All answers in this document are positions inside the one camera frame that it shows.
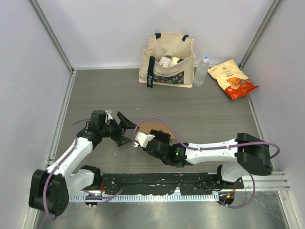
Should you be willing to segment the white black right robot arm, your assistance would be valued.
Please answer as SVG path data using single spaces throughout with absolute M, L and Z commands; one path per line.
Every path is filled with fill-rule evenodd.
M 219 162 L 216 185 L 227 188 L 247 174 L 269 176 L 272 173 L 269 145 L 247 134 L 220 143 L 170 144 L 170 134 L 152 130 L 148 135 L 138 132 L 135 141 L 149 155 L 165 165 L 184 167 L 205 162 Z

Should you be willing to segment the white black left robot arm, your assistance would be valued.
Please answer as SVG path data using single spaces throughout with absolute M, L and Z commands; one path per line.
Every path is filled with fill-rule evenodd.
M 36 170 L 31 178 L 29 206 L 46 213 L 55 220 L 66 209 L 69 198 L 89 188 L 97 190 L 102 183 L 101 171 L 94 166 L 83 166 L 74 174 L 75 168 L 89 155 L 104 138 L 112 139 L 117 146 L 132 140 L 124 136 L 128 129 L 136 129 L 136 124 L 121 112 L 117 122 L 109 110 L 94 110 L 85 127 L 75 134 L 71 146 L 62 156 L 45 170 Z

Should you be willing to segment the brown cardboard box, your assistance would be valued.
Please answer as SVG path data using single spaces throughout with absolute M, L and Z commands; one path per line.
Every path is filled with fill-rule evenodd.
M 138 131 L 141 131 L 145 134 L 149 134 L 151 130 L 156 130 L 156 131 L 163 131 L 165 133 L 168 133 L 171 135 L 170 139 L 174 140 L 176 139 L 175 136 L 173 135 L 172 131 L 169 129 L 169 127 L 166 124 L 163 123 L 141 123 Z

